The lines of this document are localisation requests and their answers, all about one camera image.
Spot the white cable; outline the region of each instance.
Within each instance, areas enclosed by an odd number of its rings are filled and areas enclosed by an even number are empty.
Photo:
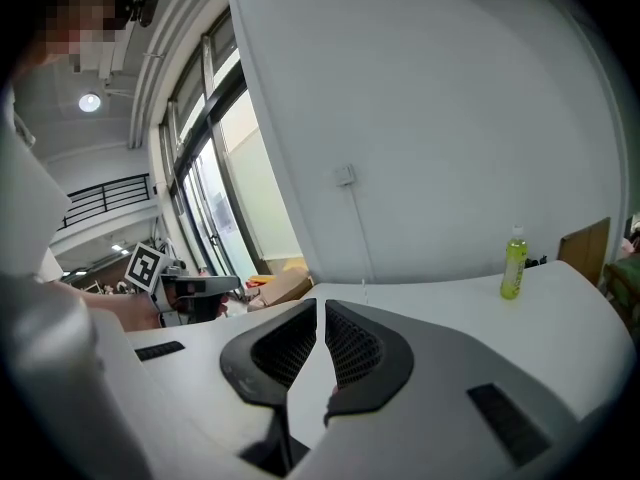
[[[180,258],[178,258],[178,254],[176,253],[176,248],[174,247],[173,242],[171,241],[171,238],[169,237],[165,238],[165,243],[167,244],[167,254],[174,260],[179,260]]]
[[[364,294],[364,305],[369,305],[369,294],[367,293],[367,283],[365,283],[364,279],[362,280],[362,291]]]
[[[376,276],[373,271],[373,262],[371,261],[371,253],[369,252],[369,246],[367,245],[367,238],[364,234],[364,226],[362,225],[362,218],[360,217],[360,211],[358,210],[358,204],[356,203],[356,196],[353,193],[352,185],[347,185],[347,189],[349,190],[349,194],[351,194],[351,202],[353,203],[353,209],[355,210],[356,220],[358,221],[358,226],[360,227],[360,236],[362,238],[362,248],[364,249],[364,267],[369,278],[369,282],[375,282]]]

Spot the black slot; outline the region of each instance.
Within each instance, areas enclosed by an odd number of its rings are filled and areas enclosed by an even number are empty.
[[[156,357],[166,356],[173,354],[179,350],[184,350],[184,345],[178,341],[169,341],[167,343],[161,343],[160,345],[153,345],[151,347],[138,348],[135,350],[140,361],[148,361],[149,359],[155,359]]]
[[[545,436],[494,384],[469,389],[467,394],[518,467],[549,448]]]

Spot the wall switch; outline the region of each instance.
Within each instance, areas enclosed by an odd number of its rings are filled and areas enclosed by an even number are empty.
[[[353,169],[353,165],[347,164],[334,169],[333,179],[335,180],[337,187],[346,187],[347,185],[355,183],[356,173]]]

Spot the ceiling light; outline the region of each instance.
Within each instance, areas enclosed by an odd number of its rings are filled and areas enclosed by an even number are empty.
[[[97,94],[90,92],[85,94],[78,102],[80,110],[83,112],[95,112],[100,108],[100,97]]]

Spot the white wall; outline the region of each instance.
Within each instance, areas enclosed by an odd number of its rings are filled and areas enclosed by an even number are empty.
[[[602,35],[581,27],[606,73],[620,115],[627,150],[629,207],[624,218],[640,211],[640,103],[638,96],[616,55]]]
[[[563,235],[610,216],[613,250],[623,183],[612,118],[548,0],[230,3],[316,280],[366,272],[352,201],[331,176],[349,162],[378,282],[499,272],[514,223],[532,256],[554,258]]]
[[[43,162],[67,194],[93,185],[149,172],[146,148],[128,149],[126,143],[77,150]]]

